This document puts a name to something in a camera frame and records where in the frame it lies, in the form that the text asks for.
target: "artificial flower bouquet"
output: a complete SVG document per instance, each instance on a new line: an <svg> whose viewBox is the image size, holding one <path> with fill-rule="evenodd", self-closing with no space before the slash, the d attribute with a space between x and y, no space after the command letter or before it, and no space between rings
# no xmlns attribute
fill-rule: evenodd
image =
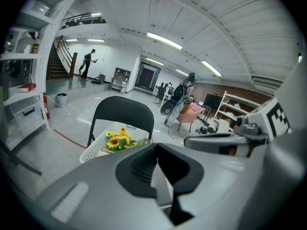
<svg viewBox="0 0 307 230"><path fill-rule="evenodd" d="M106 132L106 146L107 150L111 152L117 152L126 148L135 147L136 140L132 140L128 131L123 127L118 133L111 131Z"/></svg>

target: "red book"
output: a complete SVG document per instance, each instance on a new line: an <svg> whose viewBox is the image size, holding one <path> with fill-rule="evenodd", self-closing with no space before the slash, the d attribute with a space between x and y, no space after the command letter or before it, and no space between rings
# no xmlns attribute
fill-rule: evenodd
<svg viewBox="0 0 307 230"><path fill-rule="evenodd" d="M36 83L27 83L18 88L18 92L29 92L36 88Z"/></svg>

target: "basket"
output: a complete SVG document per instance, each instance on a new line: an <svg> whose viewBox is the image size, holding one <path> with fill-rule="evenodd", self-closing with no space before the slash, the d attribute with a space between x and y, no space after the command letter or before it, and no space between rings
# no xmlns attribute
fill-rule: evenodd
<svg viewBox="0 0 307 230"><path fill-rule="evenodd" d="M149 136L149 133L145 130L133 127L131 125L114 122L81 154L80 163L94 159L97 157L99 151L106 150L106 132L119 132L120 128L122 127L126 128L134 140L148 138Z"/></svg>

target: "pink armchair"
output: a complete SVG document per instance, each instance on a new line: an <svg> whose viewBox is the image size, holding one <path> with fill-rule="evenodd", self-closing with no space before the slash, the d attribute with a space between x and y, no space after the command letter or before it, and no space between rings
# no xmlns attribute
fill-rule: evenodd
<svg viewBox="0 0 307 230"><path fill-rule="evenodd" d="M191 127L194 120L197 118L198 114L202 113L204 110L205 108L195 103L191 103L189 110L184 114L180 114L179 117L177 118L177 121L180 123L177 131L179 131L181 124L191 123L190 125L190 132L191 132Z"/></svg>

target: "black door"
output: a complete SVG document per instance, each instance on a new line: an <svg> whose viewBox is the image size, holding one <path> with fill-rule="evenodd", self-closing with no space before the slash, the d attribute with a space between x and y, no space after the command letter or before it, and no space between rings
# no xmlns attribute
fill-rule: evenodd
<svg viewBox="0 0 307 230"><path fill-rule="evenodd" d="M153 79L153 76L154 76L154 71L143 68L143 72L141 74L140 81L139 81L138 85L140 85L144 88L149 88L150 83Z"/></svg>

